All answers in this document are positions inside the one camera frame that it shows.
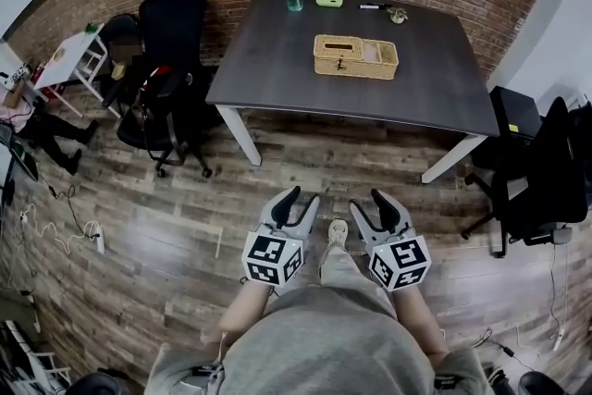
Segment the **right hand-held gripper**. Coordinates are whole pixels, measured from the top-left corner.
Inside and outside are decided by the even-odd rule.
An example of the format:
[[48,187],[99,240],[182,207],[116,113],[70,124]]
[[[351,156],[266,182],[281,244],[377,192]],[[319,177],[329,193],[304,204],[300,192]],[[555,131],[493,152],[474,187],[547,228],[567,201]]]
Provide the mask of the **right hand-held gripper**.
[[[399,235],[412,227],[408,210],[397,199],[378,189],[372,189],[371,196],[378,209],[382,231]],[[432,260],[422,235],[398,236],[378,245],[380,230],[363,208],[351,200],[350,211],[364,244],[376,245],[370,253],[369,271],[385,291],[401,290],[424,280]]]

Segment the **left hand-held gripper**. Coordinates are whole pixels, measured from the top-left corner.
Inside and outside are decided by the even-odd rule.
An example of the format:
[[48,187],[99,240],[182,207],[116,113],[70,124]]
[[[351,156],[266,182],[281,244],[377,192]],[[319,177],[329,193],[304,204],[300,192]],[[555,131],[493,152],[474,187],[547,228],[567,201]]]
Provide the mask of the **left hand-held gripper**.
[[288,228],[283,228],[289,222],[290,210],[300,193],[301,187],[294,186],[264,205],[260,223],[255,231],[248,233],[241,256],[245,276],[249,280],[281,288],[293,280],[304,266],[320,197],[314,195],[298,219]]

